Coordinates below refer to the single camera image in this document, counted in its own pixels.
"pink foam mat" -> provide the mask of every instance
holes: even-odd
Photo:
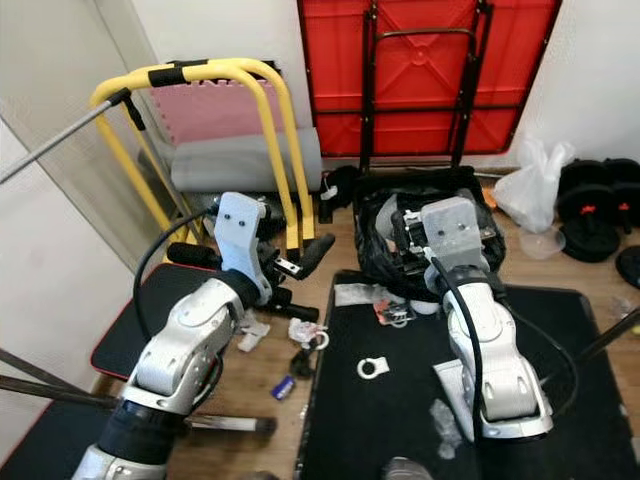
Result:
[[[258,82],[267,94],[276,130],[282,131],[275,89],[265,80]],[[151,97],[176,146],[199,140],[262,134],[254,96],[236,81],[214,83],[205,80],[153,88]]]

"black plastic bag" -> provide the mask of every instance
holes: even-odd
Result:
[[[480,229],[491,228],[495,236],[483,240],[483,254],[491,271],[498,271],[506,254],[502,232],[482,196],[482,187],[472,167],[441,169],[416,174],[367,176],[358,180],[353,212],[358,262],[363,273],[386,286],[392,293],[409,299],[437,301],[423,280],[423,272],[405,274],[399,255],[391,252],[386,240],[376,230],[376,216],[382,205],[397,194],[399,210],[420,210],[423,205],[437,202],[468,189],[474,197]]]

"yellow metal frame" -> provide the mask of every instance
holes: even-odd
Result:
[[[302,210],[302,238],[303,240],[313,239],[313,205],[311,196],[309,195],[309,189],[307,187],[307,181],[304,173],[304,164],[302,162],[302,153],[300,150],[300,143],[298,141],[298,135],[296,132],[295,118],[293,115],[293,107],[291,104],[291,96],[289,94],[287,86],[282,80],[282,77],[280,77],[280,75],[278,75],[278,73],[269,65],[250,58],[229,58],[221,60],[208,60],[207,63],[190,66],[176,67],[172,64],[163,64],[152,67],[144,67],[134,70],[126,75],[111,78],[102,82],[100,85],[98,85],[93,95],[91,96],[90,104],[92,107],[96,107],[100,103],[104,102],[109,96],[122,90],[123,88],[127,88],[131,91],[142,88],[152,88],[153,85],[151,84],[149,73],[169,69],[179,69],[185,82],[230,78],[243,84],[251,91],[258,106],[258,113],[260,115],[262,131],[267,143],[269,159],[271,161],[271,167],[273,169],[273,174],[276,180],[280,201],[282,202],[284,216],[287,223],[287,250],[295,250],[299,248],[298,218],[293,203],[291,202],[291,192],[289,190],[289,184],[287,182],[282,154],[280,152],[280,148],[278,146],[278,141],[276,138],[276,130],[273,123],[271,108],[269,106],[269,102],[267,100],[264,89],[260,86],[258,81],[247,72],[260,75],[267,79],[273,85],[278,97],[278,103],[283,117],[285,135],[287,137],[287,141],[289,143],[289,151],[291,153],[291,164],[293,167],[298,196],[300,198],[300,206]],[[140,194],[140,197],[144,201],[145,205],[151,211],[153,217],[156,219],[162,229],[167,229],[170,226],[169,218],[162,210],[162,207],[153,195],[151,189],[149,188],[149,185],[138,171],[136,164],[116,135],[114,129],[112,128],[111,124],[104,114],[96,118],[96,126],[104,137],[107,145],[111,148],[114,156],[129,176],[131,183]],[[150,156],[153,167],[155,169],[160,168],[159,162],[157,161],[157,159],[153,158],[153,155],[151,154],[148,145],[146,145],[146,143],[144,142],[142,136],[136,135],[136,138],[138,139],[138,142],[144,149],[145,153]],[[189,236],[189,240],[193,241],[192,235]]]

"white plastic bag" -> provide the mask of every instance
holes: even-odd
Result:
[[[530,232],[547,230],[553,223],[560,171],[574,152],[571,144],[563,142],[548,157],[542,141],[526,138],[518,149],[522,168],[496,182],[493,197],[498,206]]]

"dumbbell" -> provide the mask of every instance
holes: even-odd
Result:
[[[617,203],[613,178],[602,162],[575,160],[562,169],[556,208],[564,222],[564,252],[584,262],[605,260],[620,246],[611,223]]]
[[[612,177],[611,188],[616,197],[617,222],[624,232],[640,226],[640,164],[628,158],[608,158],[604,166]]]

